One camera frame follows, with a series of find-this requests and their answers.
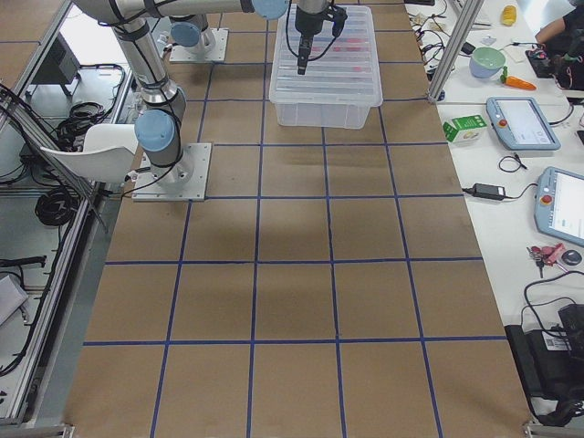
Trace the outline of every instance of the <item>translucent plastic bin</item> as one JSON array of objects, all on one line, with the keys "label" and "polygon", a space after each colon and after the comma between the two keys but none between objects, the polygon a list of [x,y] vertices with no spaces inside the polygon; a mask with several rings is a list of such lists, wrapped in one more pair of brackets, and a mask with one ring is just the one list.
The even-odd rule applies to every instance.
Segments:
[{"label": "translucent plastic bin", "polygon": [[[276,105],[280,125],[358,130],[370,108],[383,102],[371,10],[367,6],[344,7],[349,18],[343,33],[323,58],[308,63],[305,76],[297,74],[297,59],[287,48],[286,16],[279,19],[269,98]],[[297,52],[295,16],[296,5],[292,5],[288,35]],[[325,22],[315,36],[311,57],[320,55],[330,43],[331,28],[332,23]]]}]

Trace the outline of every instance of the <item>green bowl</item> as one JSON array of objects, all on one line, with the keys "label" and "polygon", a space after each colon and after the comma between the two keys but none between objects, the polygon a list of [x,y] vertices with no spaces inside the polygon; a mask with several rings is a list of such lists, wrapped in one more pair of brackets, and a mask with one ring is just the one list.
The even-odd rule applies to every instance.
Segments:
[{"label": "green bowl", "polygon": [[505,65],[505,55],[491,47],[478,47],[471,55],[471,73],[476,78],[490,78]]}]

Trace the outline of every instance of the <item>white mounting plate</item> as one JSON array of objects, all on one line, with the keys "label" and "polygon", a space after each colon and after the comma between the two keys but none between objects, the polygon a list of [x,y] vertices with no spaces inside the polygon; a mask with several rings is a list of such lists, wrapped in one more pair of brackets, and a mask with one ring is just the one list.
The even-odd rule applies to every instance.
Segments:
[{"label": "white mounting plate", "polygon": [[225,61],[225,52],[227,51],[227,36],[229,29],[211,29],[215,37],[215,47],[208,52],[194,54],[186,50],[183,46],[174,46],[171,52],[170,61],[182,64],[197,64],[205,62],[223,62]]},{"label": "white mounting plate", "polygon": [[[194,162],[193,176],[186,183],[176,183],[173,185],[160,185],[157,182],[148,187],[132,192],[131,198],[134,201],[203,201],[207,188],[207,177],[209,175],[209,163],[211,162],[211,143],[189,143],[182,151],[183,160]],[[142,158],[141,167],[150,166],[150,160],[146,155]],[[154,181],[150,172],[139,173],[136,180],[136,187],[145,186]]]}]

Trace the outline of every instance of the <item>green and white box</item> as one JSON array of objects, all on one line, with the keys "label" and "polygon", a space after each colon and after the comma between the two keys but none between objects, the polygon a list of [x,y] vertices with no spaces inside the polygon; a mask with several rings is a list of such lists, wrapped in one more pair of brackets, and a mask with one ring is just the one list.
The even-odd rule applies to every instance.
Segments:
[{"label": "green and white box", "polygon": [[478,114],[475,116],[457,117],[442,125],[446,139],[451,142],[478,139],[486,130],[485,120]]}]

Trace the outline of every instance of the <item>orange carrot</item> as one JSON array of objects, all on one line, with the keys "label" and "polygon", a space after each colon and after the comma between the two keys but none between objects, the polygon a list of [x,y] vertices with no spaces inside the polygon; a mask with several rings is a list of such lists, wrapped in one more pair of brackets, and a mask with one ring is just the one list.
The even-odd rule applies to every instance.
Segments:
[{"label": "orange carrot", "polygon": [[501,75],[501,82],[509,87],[513,87],[516,89],[528,89],[533,91],[537,89],[535,85],[531,82],[527,82],[526,80],[516,78],[515,76],[508,76],[507,75],[507,67],[503,67],[503,74]]}]

